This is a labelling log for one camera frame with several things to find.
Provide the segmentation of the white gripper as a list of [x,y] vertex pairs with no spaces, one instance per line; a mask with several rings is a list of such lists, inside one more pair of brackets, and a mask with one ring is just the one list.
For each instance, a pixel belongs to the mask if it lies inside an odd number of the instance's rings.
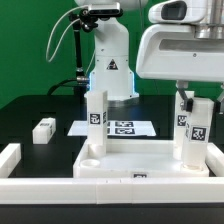
[[[190,25],[156,24],[142,35],[136,61],[137,74],[144,79],[177,80],[181,109],[193,110],[186,94],[187,81],[224,82],[224,40],[196,39]],[[224,83],[215,102],[224,114]]]

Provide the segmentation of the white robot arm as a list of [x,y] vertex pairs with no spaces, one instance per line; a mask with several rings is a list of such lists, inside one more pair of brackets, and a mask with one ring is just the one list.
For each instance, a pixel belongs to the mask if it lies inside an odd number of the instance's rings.
[[[106,89],[111,100],[133,94],[128,73],[129,33],[117,21],[138,8],[137,0],[75,0],[83,28],[95,32],[94,90]],[[186,95],[190,81],[224,83],[224,0],[166,0],[148,12],[151,26],[141,37],[136,72],[143,79],[175,80],[191,112],[196,101]]]

